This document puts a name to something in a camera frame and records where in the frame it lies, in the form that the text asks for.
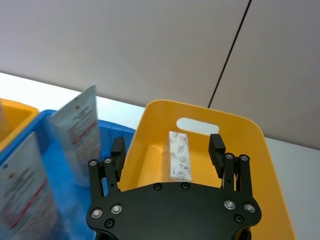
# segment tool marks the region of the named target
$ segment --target yellow plastic tray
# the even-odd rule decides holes
[[[168,100],[151,102],[126,157],[120,189],[164,182],[162,152],[169,131],[188,134],[192,182],[220,187],[221,180],[208,153],[209,136],[179,129],[180,118],[219,126],[227,152],[250,156],[253,197],[262,211],[261,221],[251,228],[252,239],[296,239],[264,135],[254,122],[240,116]]]
[[[0,99],[5,122],[8,125],[0,139],[0,152],[14,140],[19,133],[38,115],[38,110],[20,102]]]

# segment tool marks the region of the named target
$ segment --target small box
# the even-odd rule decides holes
[[[169,131],[163,150],[163,178],[166,182],[191,182],[188,136]]]

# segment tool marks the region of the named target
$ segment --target blue plastic tray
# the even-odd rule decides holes
[[[62,148],[53,134],[48,116],[55,111],[41,112],[17,138],[0,153],[0,164],[19,146],[19,144],[32,132],[36,132],[40,152],[47,171],[48,181],[62,217],[64,234],[67,239],[91,240],[93,232],[87,226],[86,215],[91,204],[90,189],[76,185],[73,174]],[[125,147],[128,151],[135,130],[99,120],[101,155],[109,157],[113,139],[124,137]]]

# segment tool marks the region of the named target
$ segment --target bin handle hole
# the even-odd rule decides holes
[[[218,134],[219,127],[217,125],[194,120],[187,117],[182,117],[176,121],[176,126],[184,131],[196,133],[196,134],[203,134],[203,135],[210,135],[210,134]]]

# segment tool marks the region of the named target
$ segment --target white table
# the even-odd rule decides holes
[[[0,98],[21,102],[40,111],[58,110],[78,94],[78,91],[0,73]],[[99,119],[133,129],[137,129],[145,110],[103,97],[97,98],[97,109]],[[297,239],[319,239],[320,151],[270,138],[266,141]]]

